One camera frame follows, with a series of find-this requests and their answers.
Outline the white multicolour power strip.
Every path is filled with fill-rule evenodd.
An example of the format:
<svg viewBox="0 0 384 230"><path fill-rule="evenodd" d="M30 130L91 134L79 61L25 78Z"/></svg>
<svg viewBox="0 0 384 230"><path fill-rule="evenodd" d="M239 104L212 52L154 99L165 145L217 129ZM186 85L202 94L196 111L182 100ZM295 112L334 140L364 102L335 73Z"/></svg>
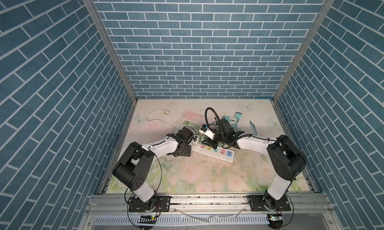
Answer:
<svg viewBox="0 0 384 230"><path fill-rule="evenodd" d="M221 147L217 147L213 149L209 146L203 145L200 143L200 140L196 142L192 141L192 151L218 159L222 161L226 161L229 163L233 163L235 161L235 152L232 150L223 149Z"/></svg>

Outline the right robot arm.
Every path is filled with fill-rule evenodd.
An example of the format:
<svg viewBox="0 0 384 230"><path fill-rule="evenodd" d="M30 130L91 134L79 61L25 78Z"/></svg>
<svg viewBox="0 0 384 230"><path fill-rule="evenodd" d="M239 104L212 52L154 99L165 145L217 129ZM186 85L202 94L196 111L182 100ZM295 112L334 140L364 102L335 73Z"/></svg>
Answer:
<svg viewBox="0 0 384 230"><path fill-rule="evenodd" d="M226 119L221 119L215 129L203 125L199 133L205 135L205 144L215 149L219 143L230 148L250 150L268 155L274 167L274 178L264 193L263 201L268 210L277 210L286 201L288 188L306 166L307 158L293 141L285 135L261 138L242 131L235 131Z"/></svg>

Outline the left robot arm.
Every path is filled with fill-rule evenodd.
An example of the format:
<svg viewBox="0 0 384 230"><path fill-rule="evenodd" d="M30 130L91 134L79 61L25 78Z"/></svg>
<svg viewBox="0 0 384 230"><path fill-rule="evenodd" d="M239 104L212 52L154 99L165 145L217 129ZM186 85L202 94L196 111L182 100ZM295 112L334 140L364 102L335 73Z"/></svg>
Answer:
<svg viewBox="0 0 384 230"><path fill-rule="evenodd" d="M159 161L166 155L190 157L190 143L195 137L195 131L184 127L157 142L144 145L132 142L127 147L113 168L113 176L134 194L132 210L151 211L158 205L157 190L146 182L153 160Z"/></svg>

